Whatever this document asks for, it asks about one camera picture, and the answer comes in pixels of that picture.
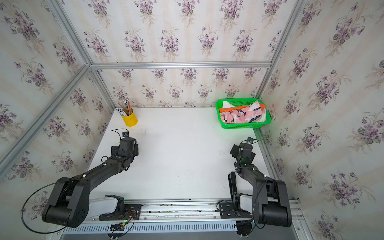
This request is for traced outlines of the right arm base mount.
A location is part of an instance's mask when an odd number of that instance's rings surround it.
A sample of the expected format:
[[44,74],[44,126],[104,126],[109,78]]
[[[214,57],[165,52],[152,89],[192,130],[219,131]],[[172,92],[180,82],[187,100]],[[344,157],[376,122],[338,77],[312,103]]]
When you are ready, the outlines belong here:
[[231,200],[220,200],[216,203],[221,219],[252,219],[255,197],[251,194],[240,193],[237,189],[237,175],[228,174]]

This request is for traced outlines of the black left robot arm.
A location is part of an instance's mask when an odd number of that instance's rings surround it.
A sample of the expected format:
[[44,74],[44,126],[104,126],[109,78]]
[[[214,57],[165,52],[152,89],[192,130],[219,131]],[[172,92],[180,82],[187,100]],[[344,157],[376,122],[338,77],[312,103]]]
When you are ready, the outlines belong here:
[[109,178],[127,171],[139,155],[137,140],[125,137],[111,147],[111,156],[95,168],[72,178],[63,177],[55,184],[42,213],[45,223],[76,228],[90,209],[90,193]]

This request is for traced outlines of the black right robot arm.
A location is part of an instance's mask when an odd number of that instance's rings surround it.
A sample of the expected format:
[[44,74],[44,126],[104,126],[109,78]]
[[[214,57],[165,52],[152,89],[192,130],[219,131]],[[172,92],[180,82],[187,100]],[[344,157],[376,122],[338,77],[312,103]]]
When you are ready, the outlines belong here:
[[[292,212],[287,187],[284,181],[275,180],[262,173],[253,164],[256,156],[248,142],[233,145],[230,154],[235,158],[235,170],[228,175],[231,200],[236,211],[252,214],[256,224],[289,228],[292,225]],[[251,207],[241,207],[241,197],[237,190],[236,176],[252,186]]]

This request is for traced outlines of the orange cloth garment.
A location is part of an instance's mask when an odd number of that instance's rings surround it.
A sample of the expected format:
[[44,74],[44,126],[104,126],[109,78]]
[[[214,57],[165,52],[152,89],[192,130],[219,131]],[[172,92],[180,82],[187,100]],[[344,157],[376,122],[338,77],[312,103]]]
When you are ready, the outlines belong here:
[[[259,105],[261,107],[261,110],[264,110],[267,107],[266,105],[261,104],[261,103],[259,103]],[[219,109],[219,113],[231,112],[233,110],[242,110],[242,109],[247,108],[247,107],[249,107],[249,106],[239,106],[239,107],[232,107],[232,108],[226,108],[226,109],[225,108],[220,108]]]

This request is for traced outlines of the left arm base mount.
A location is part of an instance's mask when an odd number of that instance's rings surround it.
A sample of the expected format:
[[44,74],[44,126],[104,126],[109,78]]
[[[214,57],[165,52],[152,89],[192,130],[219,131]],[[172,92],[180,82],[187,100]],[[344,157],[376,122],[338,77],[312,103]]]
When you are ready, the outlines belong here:
[[99,221],[117,221],[117,220],[139,220],[141,214],[141,204],[126,204],[125,199],[116,195],[106,195],[107,199],[117,200],[114,211],[99,216]]

